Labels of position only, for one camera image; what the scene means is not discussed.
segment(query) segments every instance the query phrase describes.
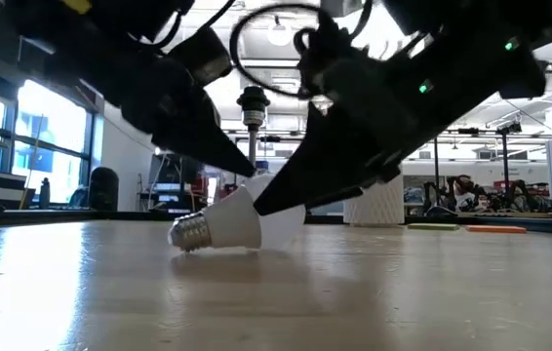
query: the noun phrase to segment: desk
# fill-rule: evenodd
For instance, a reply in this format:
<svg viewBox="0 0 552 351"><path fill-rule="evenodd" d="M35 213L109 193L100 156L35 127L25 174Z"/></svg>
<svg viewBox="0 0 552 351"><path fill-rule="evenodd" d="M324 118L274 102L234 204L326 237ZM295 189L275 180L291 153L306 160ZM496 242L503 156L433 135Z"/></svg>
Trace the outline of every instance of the desk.
<svg viewBox="0 0 552 351"><path fill-rule="evenodd" d="M552 350L552 235L307 226L289 253L169 222L0 228L0 350Z"/></svg>

